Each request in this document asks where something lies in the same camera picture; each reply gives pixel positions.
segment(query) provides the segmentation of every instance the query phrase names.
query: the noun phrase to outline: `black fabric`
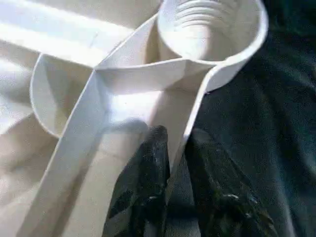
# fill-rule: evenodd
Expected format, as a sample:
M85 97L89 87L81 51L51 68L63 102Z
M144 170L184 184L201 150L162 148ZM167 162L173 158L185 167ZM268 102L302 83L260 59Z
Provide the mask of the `black fabric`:
M205 95L195 128L251 180L280 237L316 237L316 1L265 4L267 41L232 82ZM171 206L192 192L180 167ZM167 236L183 229L199 235L194 215L169 217Z

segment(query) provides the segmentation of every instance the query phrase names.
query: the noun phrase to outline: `white plastic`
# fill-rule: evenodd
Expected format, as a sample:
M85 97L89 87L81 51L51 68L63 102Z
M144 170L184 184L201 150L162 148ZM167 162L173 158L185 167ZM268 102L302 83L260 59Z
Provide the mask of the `white plastic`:
M262 4L239 3L248 3L255 10L256 31L240 52L223 61L190 60L187 56L164 61L170 57L166 51L174 57L181 55L167 42L164 48L158 47L161 41L154 16L96 67L67 122L19 236L34 236L38 226L46 225L43 213L54 207L80 173L80 188L67 204L67 216L59 222L56 219L55 231L63 237L100 236L116 178L149 126L164 125L168 130L170 197L174 173L204 93L228 83L266 36Z
M34 68L30 98L36 118L59 138L92 69L42 54Z
M0 16L0 29L7 32L3 36L6 41L44 53L35 66L30 90L33 106L29 103L28 108L34 109L48 133L60 138L39 188L36 179L34 187L0 210L1 236L101 236L117 176L150 126L164 125L169 134L169 198L204 93L234 77L261 46L268 26L259 0L166 0L159 13L96 66L86 82L88 76L84 75L90 70L86 66L97 65L96 61L100 62L154 12L157 1L106 0L100 12L105 4L113 6L108 5L106 15L91 12L93 1L84 6L77 5L77 1L67 5L61 0L33 0L19 5L15 0L0 0L5 8L27 9L21 17L25 22L17 22L19 11ZM82 18L70 11L99 19ZM52 31L42 27L43 22L33 22L30 13L35 12L52 26ZM196 15L202 19L196 22ZM187 20L195 21L194 26L185 25ZM28 36L36 39L35 43ZM78 99L76 105L66 106L67 113L60 117L64 107L56 101L64 104L71 78L86 84L80 96L82 87L78 87L72 100ZM14 97L13 87L6 91ZM43 132L32 110L28 116ZM54 146L56 140L44 134L47 147ZM20 179L23 175L19 174L10 177ZM19 201L25 203L20 210ZM12 228L8 231L1 224Z

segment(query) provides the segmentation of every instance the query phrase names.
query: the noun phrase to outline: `black object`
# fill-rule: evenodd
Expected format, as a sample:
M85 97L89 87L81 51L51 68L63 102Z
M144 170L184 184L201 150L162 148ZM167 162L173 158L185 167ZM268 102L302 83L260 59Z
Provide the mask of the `black object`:
M248 179L205 131L192 131L186 160L202 237L277 236Z
M232 82L205 95L195 128L251 180L280 237L316 237L316 0L263 2L265 44ZM178 180L174 203L191 192ZM183 237L184 228L199 230L181 218L166 230Z
M151 129L120 174L112 195L103 237L162 236L166 218L165 187L170 176L164 127Z

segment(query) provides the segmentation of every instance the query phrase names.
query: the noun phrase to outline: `white plastic tray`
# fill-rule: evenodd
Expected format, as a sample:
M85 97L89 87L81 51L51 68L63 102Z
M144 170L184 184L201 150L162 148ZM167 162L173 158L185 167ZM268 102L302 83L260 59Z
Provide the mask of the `white plastic tray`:
M204 93L234 77L261 46L268 26L259 0L165 1L159 14L136 31L157 10L158 1L105 1L99 6L101 11L94 1L47 1L39 5L0 0L0 4L12 11L12 15L0 16L0 29L3 26L8 32L3 40L15 44L5 43L1 53L9 58L7 62L17 64L24 79L14 87L3 86L0 95L8 100L14 97L13 92L31 84L31 103L27 100L25 112L15 108L13 100L6 102L14 111L6 113L10 118L7 127L30 120L34 126L26 134L34 134L35 141L42 144L32 150L37 155L31 160L40 162L23 166L25 170L39 170L31 182L34 185L13 189L14 200L0 210L0 235L9 237L101 236L116 178L149 126L164 125L168 130L170 195ZM16 17L21 11L26 13L19 22ZM52 30L34 20L35 13ZM33 44L31 38L22 37L25 31L39 42ZM198 37L192 38L192 32ZM28 177L27 172L15 174L11 170L6 175L14 181Z

